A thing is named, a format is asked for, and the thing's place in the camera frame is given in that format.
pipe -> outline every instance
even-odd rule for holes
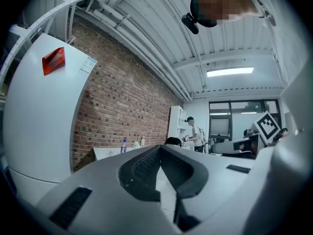
[[[134,48],[140,55],[142,55],[148,63],[156,70],[156,74],[164,80],[164,82],[179,96],[179,98],[183,101],[188,102],[188,99],[179,92],[172,83],[168,81],[165,75],[162,74],[162,72],[153,64],[153,62],[144,54],[134,43],[138,43],[139,46],[142,46],[138,40],[136,40],[130,33],[128,33],[125,29],[118,27],[117,30],[115,27],[118,25],[116,22],[108,18],[107,16],[103,15],[101,12],[95,10],[94,13],[88,12],[89,15],[92,15],[97,20],[101,21],[103,24],[105,24],[107,27],[109,27],[112,31],[114,31],[119,37],[123,38],[124,41],[126,41],[132,48]]]
[[[144,52],[146,53],[146,55],[148,56],[148,60],[152,63],[155,63],[158,67],[160,67],[160,69],[169,77],[169,79],[173,80],[173,78],[171,77],[170,74],[168,74],[162,64],[146,49],[146,47],[140,43],[132,34],[130,34],[128,31],[126,31],[124,28],[122,27],[117,27],[119,24],[117,24],[116,22],[114,22],[112,19],[108,18],[106,15],[102,14],[101,12],[99,12],[98,10],[95,10],[94,15],[98,18],[101,19],[101,21],[103,21],[103,23],[108,24],[110,27],[112,27],[114,30],[119,31],[122,35],[124,35],[127,39],[129,39],[135,46],[138,47],[138,49],[142,49],[144,50]],[[175,85],[176,88],[179,88],[178,91],[180,91],[180,94],[184,97],[185,101],[189,101],[189,99],[184,95],[184,93],[181,91],[181,88],[179,87],[179,85],[175,82],[175,80],[173,80],[173,84]]]
[[[186,90],[184,87],[182,81],[179,79],[175,71],[173,70],[172,66],[167,62],[167,60],[164,58],[164,56],[158,51],[158,49],[146,38],[146,36],[136,27],[134,26],[130,21],[127,19],[124,19],[124,16],[121,15],[119,12],[116,10],[112,9],[110,6],[107,4],[102,3],[101,7],[104,8],[107,12],[109,12],[111,15],[113,15],[115,18],[117,18],[119,21],[123,20],[123,24],[131,30],[133,33],[137,35],[139,39],[141,39],[147,46],[148,48],[161,60],[161,62],[167,67],[167,69],[170,71],[172,76],[177,80],[179,83],[180,87],[183,89],[184,93],[187,95],[188,99],[192,101],[191,96],[189,95],[189,92]]]
[[[189,92],[187,91],[187,89],[184,87],[183,83],[181,82],[181,80],[179,79],[179,77],[177,76],[177,74],[174,72],[172,66],[167,62],[167,60],[163,57],[163,55],[158,51],[158,49],[146,38],[146,36],[139,30],[137,29],[130,21],[128,21],[127,19],[124,18],[124,16],[122,16],[120,13],[118,13],[116,10],[112,9],[111,7],[109,7],[108,5],[106,5],[105,3],[103,3],[103,0],[97,0],[100,4],[101,7],[103,9],[105,9],[106,11],[108,11],[110,14],[112,14],[115,18],[117,18],[118,20],[122,21],[123,20],[123,24],[130,29],[132,32],[134,32],[139,39],[141,39],[150,49],[153,53],[156,54],[156,56],[162,61],[162,63],[168,68],[168,70],[170,71],[170,73],[172,74],[172,76],[178,81],[179,83],[179,87],[180,90],[184,92],[184,94],[187,96],[187,101],[192,101],[192,97],[190,96]]]

backpack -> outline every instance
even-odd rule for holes
[[[204,133],[204,131],[203,131],[203,129],[200,129],[199,127],[198,127],[198,129],[199,129],[199,131],[200,131],[200,140],[201,140],[201,142],[203,143],[203,144],[205,144],[206,143],[206,138],[205,138],[205,133]]]

camera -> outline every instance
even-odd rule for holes
[[[196,25],[197,21],[190,15],[190,13],[183,15],[181,21],[192,33],[195,35],[199,33],[199,28]]]

vent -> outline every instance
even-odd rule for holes
[[[262,89],[262,90],[265,90],[265,89],[284,89],[284,87],[247,87],[247,88],[231,88],[231,89],[218,89],[218,90],[211,90],[211,91],[206,91],[208,93],[210,92],[222,92],[222,91],[233,91],[233,90],[254,90],[254,89]]]
[[[81,209],[92,190],[79,187],[77,188],[64,203],[52,214],[50,220],[56,225],[67,229],[74,220],[78,211]]]

black strip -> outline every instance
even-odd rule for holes
[[[141,201],[160,202],[156,190],[157,172],[160,169],[159,145],[124,163],[118,172],[121,186]]]
[[[187,214],[181,199],[179,198],[179,196],[177,196],[174,224],[176,224],[181,229],[182,232],[186,232],[194,228],[195,226],[199,225],[200,223],[201,222],[194,216],[190,216]]]
[[[249,168],[240,167],[240,166],[233,165],[233,164],[232,165],[230,164],[229,166],[227,166],[226,169],[235,170],[235,171],[246,173],[246,174],[248,174],[251,170]]]
[[[207,183],[206,167],[181,153],[163,145],[161,167],[181,199],[197,196]]]
[[[158,145],[121,166],[118,172],[121,186],[138,200],[160,202],[156,190],[160,166],[181,199],[198,195],[208,180],[204,165],[166,145]]]
[[[92,190],[87,188],[77,188],[63,204],[51,215],[50,220],[56,225],[67,229],[74,220]]]

